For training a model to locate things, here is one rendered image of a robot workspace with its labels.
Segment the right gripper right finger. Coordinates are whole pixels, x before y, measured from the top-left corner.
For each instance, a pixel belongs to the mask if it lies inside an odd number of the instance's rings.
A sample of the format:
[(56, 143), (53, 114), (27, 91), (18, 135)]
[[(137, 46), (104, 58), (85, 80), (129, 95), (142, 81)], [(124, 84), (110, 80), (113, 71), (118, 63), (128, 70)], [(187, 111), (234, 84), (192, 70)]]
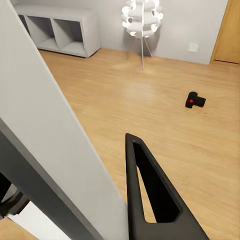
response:
[[(129, 240), (210, 240), (145, 142), (125, 134)], [(139, 168), (156, 223), (145, 220)]]

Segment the digital camera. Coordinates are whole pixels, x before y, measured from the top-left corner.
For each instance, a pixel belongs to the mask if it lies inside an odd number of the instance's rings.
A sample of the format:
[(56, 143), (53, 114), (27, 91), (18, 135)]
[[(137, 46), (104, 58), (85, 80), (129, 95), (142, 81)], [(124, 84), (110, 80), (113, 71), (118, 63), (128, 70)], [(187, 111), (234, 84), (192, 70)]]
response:
[(185, 106), (187, 108), (192, 108), (194, 104), (199, 106), (204, 106), (206, 102), (206, 98), (198, 96), (196, 91), (192, 91), (189, 93), (188, 98), (186, 100)]

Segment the camera tripod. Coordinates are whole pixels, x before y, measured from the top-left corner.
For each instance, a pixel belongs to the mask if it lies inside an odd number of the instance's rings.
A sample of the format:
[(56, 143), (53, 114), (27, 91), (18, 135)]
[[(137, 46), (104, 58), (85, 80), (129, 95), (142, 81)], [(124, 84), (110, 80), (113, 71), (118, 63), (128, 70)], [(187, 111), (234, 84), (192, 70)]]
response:
[(128, 205), (10, 0), (0, 0), (0, 173), (38, 240), (129, 240)]

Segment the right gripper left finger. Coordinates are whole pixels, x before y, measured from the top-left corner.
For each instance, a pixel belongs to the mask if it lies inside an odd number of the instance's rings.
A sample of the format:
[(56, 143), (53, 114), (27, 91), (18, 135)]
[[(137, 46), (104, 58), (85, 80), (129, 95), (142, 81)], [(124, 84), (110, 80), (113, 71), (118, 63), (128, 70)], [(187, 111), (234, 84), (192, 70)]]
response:
[(8, 192), (12, 182), (0, 172), (0, 203)]

